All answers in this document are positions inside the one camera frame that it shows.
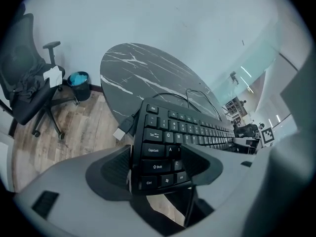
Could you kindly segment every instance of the chair armrest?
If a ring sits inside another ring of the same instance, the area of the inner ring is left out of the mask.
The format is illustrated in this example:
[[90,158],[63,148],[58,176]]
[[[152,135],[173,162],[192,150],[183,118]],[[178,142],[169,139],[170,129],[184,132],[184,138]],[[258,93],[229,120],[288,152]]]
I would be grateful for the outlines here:
[[54,41],[43,46],[43,49],[50,49],[60,45],[60,41]]

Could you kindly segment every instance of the ctrl key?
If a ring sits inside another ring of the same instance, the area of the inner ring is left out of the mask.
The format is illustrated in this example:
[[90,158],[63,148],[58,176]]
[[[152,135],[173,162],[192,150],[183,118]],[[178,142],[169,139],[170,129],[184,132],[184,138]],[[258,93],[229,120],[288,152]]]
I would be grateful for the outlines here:
[[157,188],[157,177],[156,176],[142,176],[140,182],[141,190],[149,190]]

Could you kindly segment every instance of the shift key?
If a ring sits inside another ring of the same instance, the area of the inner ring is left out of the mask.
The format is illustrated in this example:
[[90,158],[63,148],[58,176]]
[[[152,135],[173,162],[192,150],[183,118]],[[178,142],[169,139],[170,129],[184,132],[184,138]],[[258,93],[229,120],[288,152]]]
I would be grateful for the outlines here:
[[151,128],[145,128],[144,129],[144,135],[143,135],[143,141],[144,142],[151,142],[151,141],[162,141],[162,131],[155,130]]
[[142,160],[143,173],[164,173],[171,170],[170,160]]

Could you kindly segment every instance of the wooden floor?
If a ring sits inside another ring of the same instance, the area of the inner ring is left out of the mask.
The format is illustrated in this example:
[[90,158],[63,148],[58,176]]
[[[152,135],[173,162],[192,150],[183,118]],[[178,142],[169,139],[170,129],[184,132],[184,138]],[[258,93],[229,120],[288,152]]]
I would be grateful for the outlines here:
[[[56,92],[54,98],[70,97],[68,87]],[[88,100],[78,106],[73,102],[52,108],[59,128],[65,133],[58,139],[53,125],[44,116],[38,130],[40,137],[31,134],[36,116],[27,125],[18,125],[13,147],[13,185],[16,192],[49,167],[65,159],[92,153],[119,145],[132,145],[133,139],[124,136],[118,141],[112,134],[118,127],[102,93],[92,91]],[[150,196],[152,208],[183,225],[184,216],[174,208],[164,195]]]

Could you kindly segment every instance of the black marble table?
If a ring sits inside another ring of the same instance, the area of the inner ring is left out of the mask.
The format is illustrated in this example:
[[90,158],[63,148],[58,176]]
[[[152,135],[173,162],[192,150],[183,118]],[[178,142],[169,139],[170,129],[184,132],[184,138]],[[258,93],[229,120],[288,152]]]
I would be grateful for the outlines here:
[[[226,120],[214,94],[197,74],[172,55],[148,45],[124,43],[109,49],[100,65],[100,79],[105,99],[119,123],[134,114],[144,98],[163,92],[186,98],[187,88],[206,94],[222,120]],[[188,96],[202,113],[217,118],[205,96],[196,92]],[[175,96],[162,95],[157,98],[188,106],[185,100]]]

